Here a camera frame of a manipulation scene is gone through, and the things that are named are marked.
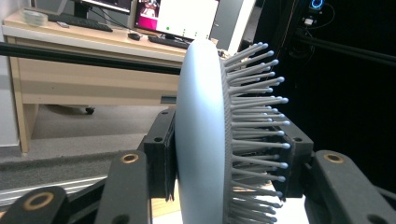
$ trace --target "computer mouse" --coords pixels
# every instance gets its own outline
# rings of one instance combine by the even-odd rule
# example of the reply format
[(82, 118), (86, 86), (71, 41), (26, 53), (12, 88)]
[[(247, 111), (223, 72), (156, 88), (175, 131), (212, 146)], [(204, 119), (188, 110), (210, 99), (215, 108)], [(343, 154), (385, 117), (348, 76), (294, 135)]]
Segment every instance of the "computer mouse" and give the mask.
[(139, 34), (129, 33), (128, 37), (131, 38), (132, 40), (140, 40), (140, 35)]

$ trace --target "gray floor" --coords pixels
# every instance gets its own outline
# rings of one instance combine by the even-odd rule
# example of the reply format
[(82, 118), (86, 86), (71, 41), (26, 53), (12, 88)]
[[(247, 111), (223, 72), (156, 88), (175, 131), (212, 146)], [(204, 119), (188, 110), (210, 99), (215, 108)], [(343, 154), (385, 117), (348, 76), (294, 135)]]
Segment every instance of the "gray floor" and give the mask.
[(60, 105), (39, 108), (30, 151), (0, 148), (0, 190), (105, 175), (119, 151), (137, 149), (166, 106), (101, 105), (92, 115)]

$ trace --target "black curtain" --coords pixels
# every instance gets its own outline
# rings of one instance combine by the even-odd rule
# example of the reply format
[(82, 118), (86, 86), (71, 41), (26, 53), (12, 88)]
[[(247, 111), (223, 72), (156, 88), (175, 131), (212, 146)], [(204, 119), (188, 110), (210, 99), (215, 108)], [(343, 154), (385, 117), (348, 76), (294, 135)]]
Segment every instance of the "black curtain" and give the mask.
[[(275, 2), (267, 0), (265, 4), (272, 10), (265, 10), (276, 13), (279, 5)], [(328, 5), (317, 16), (318, 23), (311, 28), (331, 22), (308, 30), (299, 23), (300, 32), (396, 56), (395, 1), (325, 3)], [(256, 38), (270, 39), (276, 22), (261, 20), (262, 30)], [(274, 94), (288, 97), (290, 102), (280, 106), (281, 111), (314, 141), (315, 150), (346, 154), (374, 185), (396, 192), (396, 163), (392, 156), (396, 151), (396, 67), (295, 40), (283, 50), (286, 53), (275, 71), (286, 81), (275, 88)]]

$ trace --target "brush bristle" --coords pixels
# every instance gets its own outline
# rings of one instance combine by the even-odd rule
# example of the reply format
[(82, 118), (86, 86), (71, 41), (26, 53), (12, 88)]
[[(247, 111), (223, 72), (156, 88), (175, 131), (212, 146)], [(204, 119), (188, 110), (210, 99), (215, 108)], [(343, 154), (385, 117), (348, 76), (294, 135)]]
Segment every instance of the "brush bristle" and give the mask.
[(251, 94), (272, 92), (271, 86), (277, 86), (285, 79), (273, 77), (275, 73), (268, 72), (278, 60), (246, 67), (273, 56), (272, 51), (244, 60), (267, 47), (263, 43), (255, 44), (222, 61), (225, 127), (229, 133), (226, 138), (229, 162), (226, 162), (224, 181), (224, 199), (229, 201), (224, 208), (226, 223), (274, 223), (276, 218), (271, 215), (276, 212), (273, 208), (280, 207), (279, 203), (267, 202), (260, 196), (282, 197), (282, 192), (263, 186), (270, 181), (286, 180), (285, 176), (268, 172), (288, 168), (285, 162), (279, 161), (278, 152), (288, 150), (290, 145), (272, 140), (273, 136), (284, 134), (276, 126), (290, 125), (289, 122), (273, 121), (284, 115), (272, 106), (285, 104), (288, 99)]

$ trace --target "computer monitor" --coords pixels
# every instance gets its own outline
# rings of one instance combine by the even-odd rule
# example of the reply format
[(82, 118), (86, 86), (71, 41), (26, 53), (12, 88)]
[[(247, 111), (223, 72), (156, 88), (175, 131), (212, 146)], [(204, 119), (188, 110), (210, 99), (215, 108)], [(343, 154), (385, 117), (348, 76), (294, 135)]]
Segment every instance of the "computer monitor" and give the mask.
[(130, 15), (132, 0), (72, 0), (74, 16), (88, 19), (90, 7), (109, 9), (122, 14)]
[(219, 0), (135, 0), (134, 28), (187, 40), (210, 37)]
[(92, 7), (113, 10), (123, 14), (129, 15), (131, 13), (132, 0), (78, 0), (76, 2)]

